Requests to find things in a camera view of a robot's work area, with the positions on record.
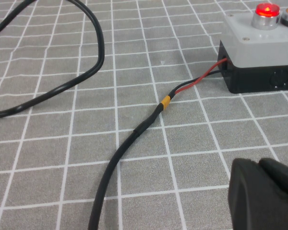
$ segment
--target control box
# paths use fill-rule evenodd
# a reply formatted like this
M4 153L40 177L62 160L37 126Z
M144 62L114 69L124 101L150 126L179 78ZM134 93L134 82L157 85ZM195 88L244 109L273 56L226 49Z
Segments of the control box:
M218 60L232 93L288 90L288 9L259 4L224 19Z

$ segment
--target white grid line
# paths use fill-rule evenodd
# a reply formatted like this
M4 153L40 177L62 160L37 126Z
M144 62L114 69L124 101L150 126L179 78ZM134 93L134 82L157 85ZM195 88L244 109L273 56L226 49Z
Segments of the white grid line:
M285 147L288 146L288 143L282 144L273 144L271 145L272 148L277 147ZM232 149L222 149L222 152L233 152L233 151L242 151L242 150L259 150L259 149L269 149L270 146L262 145L262 146L250 146L250 147L240 147L240 148L232 148ZM207 150L207 151L196 151L196 152L182 152L182 153L172 153L171 157L181 157L181 156L192 156L192 155L200 155L200 154L212 154L218 153L218 150ZM146 156L146 157L135 157L135 158L125 158L121 159L121 162L125 161L141 161L141 160L148 160L148 159L156 159L156 158L168 158L168 154L165 155L155 155L155 156ZM85 162L85 163L73 163L68 164L68 167L78 167L78 166L88 166L88 165L96 165L96 164L105 164L109 163L109 161L93 161L93 162ZM16 169L14 172L29 172L29 171L39 171L39 170L47 170L47 169L60 169L64 168L64 165L52 165L52 166L42 166L42 167L34 167L34 168L23 168L23 169ZM0 171L0 174L11 173L12 170L3 170Z
M174 27L183 27L183 26L190 26L190 25L200 25L200 24L222 24L222 21L217 22L206 22L206 23L190 23L190 24L181 24L181 25L174 25ZM22 25L10 25L14 27L25 27ZM170 27L169 25L159 25L159 26L150 26L150 27L144 27L145 30L149 29L156 29L156 28L167 28ZM141 27L135 27L135 28L123 28L123 29L115 29L114 31L125 31L125 30L140 30ZM73 34L81 34L82 32L65 32L65 33L55 33L54 35L73 35ZM95 30L88 30L84 31L84 33L95 33ZM49 34L38 34L38 35L25 35L24 37L44 37L44 36L51 36ZM2 35L0 38L18 38L19 36L8 36L8 35Z
M195 11L194 7L192 7L192 10L193 10L194 14L196 15L196 18L198 19L198 21L201 23L201 20L200 20L200 18L198 17L198 15L196 14L196 11ZM214 44L213 44L213 41L212 41L211 36L209 36L209 40L210 40L211 45L213 46ZM183 58L183 61L184 61L185 65L186 65L186 68L187 68L187 70L188 70L189 76L190 76L191 79L193 79L192 74L191 74L191 71L190 71L190 69L189 69L188 64L186 63L186 60L185 60L185 58L184 58L184 55L183 55L183 52L182 52L182 51L181 51L181 55L182 55L182 58ZM214 142L215 142L215 145L216 145L216 148L217 148L217 150L218 150L218 154L219 154L219 156L220 156L220 159L221 159L221 161L222 161L222 163L223 163L224 169L225 169L225 171L226 171L226 173L227 173L228 178L230 178L230 171L229 171L229 169L228 169L228 166L227 166L226 161L225 161L225 159L224 159L224 156L223 156L223 154L222 154L222 150L221 150L221 148L220 148L220 145L219 145L219 143L218 143L218 141L217 141L217 139L216 139L216 135L215 135L215 133L214 133L214 131L213 131L213 129L212 129L211 122L209 121L207 112L206 112L206 110L205 110L205 108L204 108L202 99L201 99L201 97L200 97L200 94L199 94L199 92L198 92L198 90L197 90L196 85L194 85L194 89L195 89L196 96L197 96L197 98L199 99L200 106L201 106L202 111L203 111L203 113L204 113L205 120L206 120L206 122L208 123L208 127L209 127L209 130L210 130L210 133L211 133L212 138L213 138L213 140L214 140Z
M209 35L219 35L221 33L210 33ZM185 35L185 36L177 36L178 38L182 37L197 37L197 36L203 36L206 34L194 34L194 35ZM146 40L161 40L161 39L170 39L175 37L161 37L161 38L147 38ZM144 39L134 39L134 40L125 40L125 41L116 41L115 43L122 43L122 42L134 42L134 41L143 41ZM79 46L80 44L70 44L70 45L51 45L51 47L60 47L60 46ZM85 43L85 46L87 45L97 45L97 43ZM20 46L18 49L21 48L27 48L27 47L36 47L36 48L46 48L47 46ZM0 48L0 50L13 50L13 48Z
M203 79L203 81L216 81L216 80L221 80L223 77L215 77L215 78L206 78ZM185 80L173 80L173 81L160 81L160 82L155 82L155 84L171 84L171 83L180 83L180 82L185 82ZM140 83L140 84L134 84L134 85L120 85L117 86L117 88L128 88L128 87L134 87L134 86L147 86L147 85L153 85L152 83ZM87 88L87 89L77 89L77 91L94 91L94 90L107 90L107 89L114 89L114 86L109 86L109 87L100 87L100 88ZM66 90L64 92L73 92L74 90ZM281 91L275 91L275 92L263 92L263 93L256 93L256 94L248 94L244 95L243 97L256 97L256 96L264 96L264 95L273 95L273 94L281 94ZM14 96L14 97L19 97L19 96L29 96L29 95L34 95L34 93L20 93L20 94L13 94L13 93L5 93L5 94L0 94L0 97L6 97L6 96ZM220 99L220 98L238 98L240 96L234 95L234 96L216 96L216 97L202 97L202 100L207 100L207 99ZM181 103L181 102L196 102L198 99L190 99L190 100L182 100L182 101L173 101L171 103ZM129 105L120 105L118 108L124 108L124 107L132 107L132 106L140 106L143 104L129 104ZM100 107L100 108L92 108L92 109L107 109L107 108L113 108L113 107ZM86 109L76 109L76 111L83 111ZM70 112L69 110L65 111L55 111L53 113L64 113L64 112Z
M10 13L10 11L12 10L13 5L14 5L15 3L16 3L16 0L13 2L12 6L11 6L10 9L7 11L7 13L6 13L6 15L5 15L4 17L6 17L6 16ZM3 82L4 78L6 77L6 74L7 74L8 70L9 70L9 66L10 66L10 64L11 64L11 60L12 60L13 54L14 54L14 52L16 51L17 47L19 46L21 40L22 40L22 38L20 37L20 38L19 38L19 41L18 41L18 43L17 43L17 45L16 45L16 47L13 49L13 51L12 51L11 54L10 54L10 58L9 58L8 64L7 64L7 66L6 66L5 72L4 72L4 74L3 74L2 78L1 78L1 81L0 81L0 86L2 85L2 82Z
M228 184L225 185L216 185L216 186L207 186L207 187L194 187L194 188L187 188L187 189L179 189L180 193L184 192L193 192L193 191L205 191L205 190L216 190L216 189L225 189L228 188ZM163 195L163 194L171 194L175 193L175 190L166 190L166 191L158 191L158 192L149 192L149 193L138 193L138 194L127 194L122 195L122 198L133 198L139 196L155 196L155 195ZM105 197L105 200L113 200L118 199L117 196L108 196ZM75 203L88 203L93 202L94 199L82 199L82 200L64 200L63 204L75 204ZM27 209L27 208L35 208L35 207L47 207L47 206L54 206L58 205L59 202L50 202L50 203L42 203L42 204L32 204L32 205L23 205L23 206L10 206L4 207L4 210L16 210L16 209Z
M207 48L213 48L214 46L202 46L202 47L193 47L193 48L183 48L182 50L195 50L195 49L207 49ZM148 53L162 53L162 52L172 52L172 51L179 51L179 49L167 49L167 50L157 50L157 51L149 51ZM116 56L124 56L124 55L137 55L137 54L146 54L146 52L134 52L134 53L121 53L121 54L114 54ZM113 54L106 54L106 57L111 57ZM82 56L83 58L97 58L98 55L91 55L91 56ZM77 59L78 57L48 57L46 60L59 60L59 59ZM18 60L43 60L41 57L19 57L14 58L11 61L18 61ZM7 63L9 60L6 61L0 61L0 63Z
M159 98L158 98L156 84L155 84L155 78L154 78L153 69L152 69L152 66L151 66L150 57L149 57L149 53L148 53L148 47L147 47L147 41L145 39L143 22L142 22L142 19L141 19L141 12L140 12L140 8L139 8L139 2L137 1L136 4L137 4L139 18L140 18L140 23L141 23L141 27L142 27L142 35L143 35L143 38L144 38L144 44L145 44L145 49L146 49L146 53L147 53L146 56L147 56L147 60L148 60L148 65L149 65L150 75L151 75L151 78L152 78L153 87L154 87L155 98L156 98L156 102L159 103ZM167 138L167 134L165 132L164 121L163 121L163 117L162 117L161 113L159 114L159 118L160 118L162 134L163 134L163 138L164 138L164 143L165 143L166 151L167 151L167 155L168 155L168 163L169 163L169 168L170 168L170 172L171 172L171 176L172 176L172 180L173 180L173 185L174 185L174 190L175 190L178 210L179 210L179 214L180 214L181 225L182 225L182 229L186 230L187 229L186 221L185 221L183 210L182 210L182 205L181 205L180 195L179 195L179 192L178 192L178 186L177 186L175 171L174 171L173 162L172 162L172 158L171 158L171 154L170 154L170 150L169 150L169 146L168 146L168 138Z
M199 102L203 100L210 100L210 99L233 99L233 98L240 98L240 96L226 96L226 97L206 97L206 98L201 98L201 99L191 99L191 100L182 100L182 101L173 101L171 104L180 104L180 103L189 103L189 102ZM140 107L140 106L150 106L150 105L157 105L156 103L142 103L142 104L129 104L129 105L120 105L117 106L117 108L130 108L130 107ZM75 109L75 110L64 110L64 111L54 111L54 112L40 112L40 113L34 113L31 114L30 116L39 116L39 115L53 115L53 114L67 114L71 113L72 111L75 112L83 112L83 111L96 111L96 110L110 110L110 109L115 109L115 106L111 107L100 107L100 108L84 108L84 109ZM20 115L11 115L7 117L6 119L13 118L13 117L27 117L28 114L20 114ZM288 117L288 114L285 115L271 115L271 116L264 116L264 117L256 117L256 120L264 120L264 119L270 119L270 118L279 118L279 117ZM223 123L223 122L235 122L235 121L249 121L252 120L252 118L240 118L240 119L231 119L231 120L218 120L218 121L210 121L211 124L214 123ZM165 128L168 127L182 127L182 126L191 126L191 125L202 125L202 124L207 124L206 122L200 122L200 123L187 123L187 124L182 124L182 125L174 125L174 126L165 126Z
M111 29L112 29L112 55L113 55L113 84L114 84L114 108L115 108L115 141L116 150L120 147L119 139L119 117L117 105L117 83L116 83L116 63L115 63L115 43L114 43L114 16L113 16L113 0L111 0ZM120 161L117 164L117 194L118 194L118 215L119 215L119 230L123 230L122 216L122 200L121 200L121 175Z
M77 65L77 76L79 76L79 73L80 73L81 50L82 50L82 44L83 44L85 17L86 17L86 14L83 13L82 32L81 32L80 46L79 46L79 52L78 52L79 56L78 56L78 65ZM74 120L75 108L76 108L77 89L78 89L78 85L75 86L73 101L72 101L72 115L71 115L70 129L69 129L69 135L68 135L68 141L67 141L67 150L66 150L66 156L65 156L65 166L64 166L61 193L60 193L60 203L59 203L56 230L60 230L60 224L61 224L63 201L64 201L64 194L65 194L65 185L66 185L66 180L67 180L67 170L68 170L67 165L69 163L69 155L70 155L71 142L72 142L72 129L73 129L73 120Z
M32 17L30 17L30 18L28 19L27 25L29 25L29 22L30 22L31 18L32 18ZM19 39L19 41L18 41L17 46L15 47L15 49L11 52L11 54L10 54L10 60L12 59L12 56L13 56L14 51L17 49L17 47L18 47L19 44L21 43L21 40L22 40L22 37ZM1 84L2 84L2 82L3 82L3 80L4 80L4 77L6 76L6 73L8 72L10 63L11 63L11 62L9 62L8 65L7 65L7 67L6 67L6 70L5 70L5 72L4 72L3 78L2 78L2 80L0 81L0 86L1 86ZM13 180L13 176L14 176L13 170L16 169L16 165L17 165L17 161L18 161L19 154L20 154L20 149L21 149L21 147L22 147L22 143L23 143L23 139L24 139L24 136L25 136L25 130L26 130L26 126L27 126L27 124L28 124L28 121L29 121L29 116L28 116L28 118L26 119L26 123L25 123L25 125L24 125L24 130L23 130L23 133L22 133L22 136L21 136L21 140L20 140L19 145L18 145L18 149L17 149L17 153L16 153L16 156L15 156L15 160L14 160L14 163L13 163L12 172L11 172L11 175L10 175L10 177L9 177L8 184L7 184L7 186L6 186L6 189L5 189L5 192L4 192L4 196L3 196L3 199L2 199L2 203L1 203L1 207L0 207L0 221L1 221L2 214L3 214L3 208L4 208L5 203L6 203L6 200L7 200L7 198L8 198L9 190L10 190L10 187L11 187L11 184L12 184L12 180Z

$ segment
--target black cable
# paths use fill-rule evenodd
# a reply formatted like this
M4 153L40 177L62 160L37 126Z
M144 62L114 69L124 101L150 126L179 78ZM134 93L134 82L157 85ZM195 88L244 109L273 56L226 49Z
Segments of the black cable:
M220 73L220 70L212 71L208 75L212 75L215 73ZM99 225L99 219L101 214L101 209L103 206L104 198L106 195L106 190L110 181L110 178L114 172L115 167L119 163L119 160L122 158L124 153L127 151L127 149L131 146L131 144L145 131L147 130L156 120L156 118L159 116L159 114L167 107L169 101L175 96L175 91L179 89L180 87L192 83L196 81L197 79L192 79L189 81L186 81L177 87L175 87L169 94L168 99L167 97L156 107L154 112L146 119L144 120L132 133L131 135L122 143L122 145L117 149L117 151L114 153L113 157L111 158L109 164L107 165L107 168L101 178L100 184L98 186L96 196L94 199L94 204L89 220L88 230L97 230Z
M32 2L36 0L24 0L21 4L19 4L1 23L0 23L0 31L2 31L24 8L26 8L28 5L30 5ZM100 68L102 67L104 60L105 60L105 43L104 43L104 37L102 34L101 26L95 17L95 15L91 12L91 10L84 5L79 0L67 0L74 4L76 7L78 7L80 10L82 10L87 17L91 20L93 23L96 35L97 35L97 43L98 43L98 60L97 63L89 69L87 72L79 75L78 77L58 86L57 88L54 88L53 90L50 90L49 92L38 96L28 102L25 102L23 104L20 104L18 106L15 106L13 108L2 110L0 111L0 118L10 116L17 114L23 110L26 110L34 105L37 105L41 102L44 102L48 100L51 97L54 97L58 95L61 92L64 92L65 90L70 89L71 87L81 83L82 81L92 77L95 73L97 73Z
M222 71L222 70L211 71L210 73L207 74L207 76L213 75L213 74L216 74L216 73L221 73L221 72L224 72L224 71ZM177 89L179 89L180 87L182 87L182 86L184 86L184 85L187 85L187 84L190 84L190 83L192 83L192 82L195 82L197 79L199 79L199 78L195 78L195 79L186 81L186 82L184 82L184 83L176 86L176 87L168 94L169 97L172 99L172 98L175 96L175 91L176 91Z

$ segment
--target tabletop surface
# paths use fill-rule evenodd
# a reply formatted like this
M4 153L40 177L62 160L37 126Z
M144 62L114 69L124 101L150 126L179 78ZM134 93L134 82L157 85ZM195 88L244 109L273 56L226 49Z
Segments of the tabletop surface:
M0 22L21 0L0 0ZM85 230L116 148L171 89L217 60L225 14L253 0L82 0L106 58L83 83L0 119L0 230ZM275 0L288 7L288 0ZM0 110L91 68L96 34L65 0L38 0L0 33ZM288 165L288 92L231 94L220 74L177 95L126 152L102 230L229 230L231 162Z

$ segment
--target coiled cable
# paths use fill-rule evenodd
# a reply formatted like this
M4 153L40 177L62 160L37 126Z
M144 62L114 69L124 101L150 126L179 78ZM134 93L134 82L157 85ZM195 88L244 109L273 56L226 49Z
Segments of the coiled cable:
M28 5L30 5L32 2L36 0L24 0L22 3L20 3L1 23L0 23L0 32L22 11L24 10ZM22 112L23 110L26 110L34 105L37 105L41 102L44 102L48 100L51 97L54 97L58 95L61 92L64 92L71 87L81 83L82 81L85 81L86 79L92 77L94 74L96 74L100 68L102 67L104 60L105 60L105 42L104 37L102 34L101 26L95 17L95 15L92 13L92 11L84 5L79 0L67 0L70 3L74 4L76 7L78 7L80 10L82 10L86 16L90 19L92 24L95 27L96 35L97 35L97 43L98 43L98 60L97 63L88 71L85 73L79 75L78 77L54 88L53 90L50 90L49 92L40 95L30 101L27 101L23 104L17 105L13 108L6 109L0 111L0 118L11 116L17 113Z

